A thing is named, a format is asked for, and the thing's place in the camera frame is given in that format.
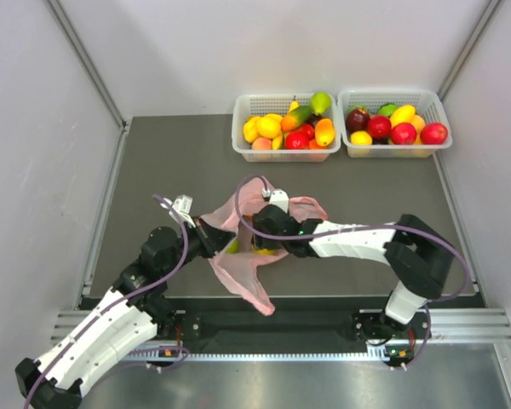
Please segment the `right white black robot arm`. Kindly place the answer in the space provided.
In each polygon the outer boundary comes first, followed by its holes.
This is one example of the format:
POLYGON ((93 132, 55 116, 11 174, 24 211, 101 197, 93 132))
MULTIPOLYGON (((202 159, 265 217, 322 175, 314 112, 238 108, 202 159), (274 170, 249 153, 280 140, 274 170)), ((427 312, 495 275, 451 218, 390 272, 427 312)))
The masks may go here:
POLYGON ((357 324, 358 337, 378 344, 402 336, 411 328, 416 311, 441 297, 454 257, 446 240, 408 214, 397 223, 370 229, 318 218, 299 222, 269 204, 252 216, 252 227, 258 232, 252 239, 256 249, 284 250, 298 258, 356 258, 390 267, 399 283, 380 317, 357 324))

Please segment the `yellow mango from bag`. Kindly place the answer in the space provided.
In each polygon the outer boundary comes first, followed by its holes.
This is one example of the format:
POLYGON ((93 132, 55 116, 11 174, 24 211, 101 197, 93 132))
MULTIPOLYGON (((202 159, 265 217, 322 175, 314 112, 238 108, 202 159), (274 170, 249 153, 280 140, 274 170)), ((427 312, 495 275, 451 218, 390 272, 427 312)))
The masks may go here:
POLYGON ((278 256, 281 254, 281 250, 260 248, 256 245, 252 245, 251 250, 254 254, 259 256, 278 256))

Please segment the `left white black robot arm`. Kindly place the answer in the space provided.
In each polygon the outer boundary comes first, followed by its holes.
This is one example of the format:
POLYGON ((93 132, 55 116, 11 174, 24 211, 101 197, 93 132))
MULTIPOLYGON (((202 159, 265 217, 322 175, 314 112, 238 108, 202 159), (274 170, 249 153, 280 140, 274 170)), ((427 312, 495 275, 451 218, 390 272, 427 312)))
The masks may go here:
POLYGON ((201 218, 181 231, 155 228, 94 309, 68 335, 36 359, 15 368, 27 408, 77 408, 84 396, 141 344, 170 336, 175 312, 164 298, 166 278, 195 258, 211 258, 235 235, 201 218))

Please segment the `pink plastic bag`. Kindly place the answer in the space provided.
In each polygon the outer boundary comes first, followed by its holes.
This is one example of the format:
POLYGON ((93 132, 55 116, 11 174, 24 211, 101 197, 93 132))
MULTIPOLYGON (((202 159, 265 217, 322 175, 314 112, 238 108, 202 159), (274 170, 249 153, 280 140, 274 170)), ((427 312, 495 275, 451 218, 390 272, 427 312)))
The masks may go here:
POLYGON ((261 314, 270 316, 275 307, 258 280, 257 268, 280 261, 287 252, 276 250, 263 254, 252 250, 253 233, 249 228, 252 216, 267 204, 262 196, 265 188, 273 190, 274 186, 263 176, 247 181, 238 193, 217 210, 203 215, 202 220, 213 228, 234 234, 226 247, 238 244, 237 252, 229 253, 224 249, 210 259, 217 279, 233 295, 242 297, 261 314))

